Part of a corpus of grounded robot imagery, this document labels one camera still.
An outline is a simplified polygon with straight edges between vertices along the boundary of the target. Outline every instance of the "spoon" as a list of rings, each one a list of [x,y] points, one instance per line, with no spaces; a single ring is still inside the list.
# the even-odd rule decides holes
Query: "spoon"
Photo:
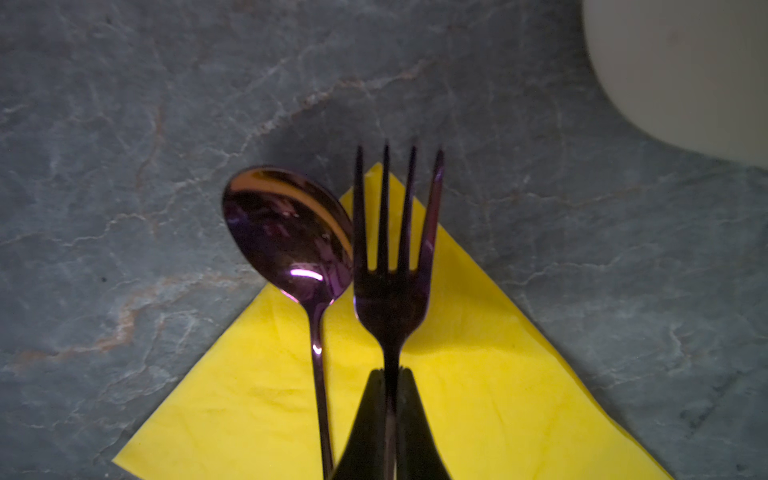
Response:
[[[310,318],[323,475],[333,472],[323,374],[323,312],[352,282],[352,222],[325,188],[288,170],[257,167],[227,184],[224,219],[253,268]]]

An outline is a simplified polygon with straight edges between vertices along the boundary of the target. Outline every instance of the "folded napkin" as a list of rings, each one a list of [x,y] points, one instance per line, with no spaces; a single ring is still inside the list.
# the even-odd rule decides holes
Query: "folded napkin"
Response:
[[[382,169],[366,175],[376,255]],[[394,177],[396,245],[404,189]],[[343,203],[351,210],[351,195]],[[424,208],[414,205],[412,260]],[[391,248],[392,255],[396,248]],[[395,266],[395,259],[389,264]],[[381,368],[352,288],[327,310],[326,380],[336,460],[366,380]],[[114,459],[145,480],[321,478],[306,314],[267,286]],[[441,228],[429,313],[406,343],[445,466],[455,480],[668,480],[594,401],[520,310]]]

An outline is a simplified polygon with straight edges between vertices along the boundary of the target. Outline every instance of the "purple fork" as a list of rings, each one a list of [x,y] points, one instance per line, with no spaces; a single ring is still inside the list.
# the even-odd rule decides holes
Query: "purple fork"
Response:
[[[353,204],[353,286],[355,314],[363,326],[379,341],[384,353],[384,385],[386,392],[386,424],[384,471],[391,480],[396,463],[396,398],[402,346],[424,321],[429,304],[432,281],[432,258],[442,192],[443,153],[437,153],[429,202],[422,230],[422,242],[416,270],[410,270],[411,211],[416,148],[411,149],[406,181],[406,200],[400,227],[397,268],[389,270],[389,145],[384,147],[382,199],[379,213],[379,244],[376,269],[368,269],[366,242],[366,208],[362,187],[362,147],[357,148]]]

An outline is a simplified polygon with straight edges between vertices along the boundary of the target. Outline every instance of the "napkin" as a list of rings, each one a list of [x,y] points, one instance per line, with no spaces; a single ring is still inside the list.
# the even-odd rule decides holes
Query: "napkin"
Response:
[[[382,168],[366,174],[369,258],[376,255]],[[390,245],[404,188],[390,179]],[[342,202],[352,209],[351,194]],[[412,261],[424,207],[415,202]],[[396,248],[390,248],[394,268]],[[353,292],[324,318],[326,381],[338,461],[372,369],[376,341]],[[568,364],[443,230],[429,312],[402,352],[435,443],[455,480],[668,480],[594,401]],[[145,480],[321,478],[306,314],[266,286],[114,462]]]

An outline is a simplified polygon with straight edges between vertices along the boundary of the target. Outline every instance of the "utensil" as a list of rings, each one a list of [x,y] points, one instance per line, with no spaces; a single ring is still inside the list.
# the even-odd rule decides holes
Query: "utensil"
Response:
[[[323,374],[322,318],[352,280],[352,224],[326,189],[288,170],[250,168],[224,190],[224,218],[253,268],[310,318],[323,477],[333,472]]]
[[[366,209],[362,192],[362,148],[357,149],[353,225],[355,313],[363,326],[373,334],[384,354],[384,384],[386,391],[385,458],[387,479],[394,478],[396,458],[396,398],[402,346],[424,321],[429,304],[429,285],[432,280],[432,258],[442,192],[443,152],[437,153],[432,186],[429,190],[426,217],[422,230],[421,248],[416,270],[410,270],[411,213],[413,174],[416,148],[411,158],[406,181],[406,200],[403,205],[402,226],[397,269],[389,271],[389,145],[384,147],[384,172],[379,211],[379,241],[376,270],[368,269],[366,242]]]

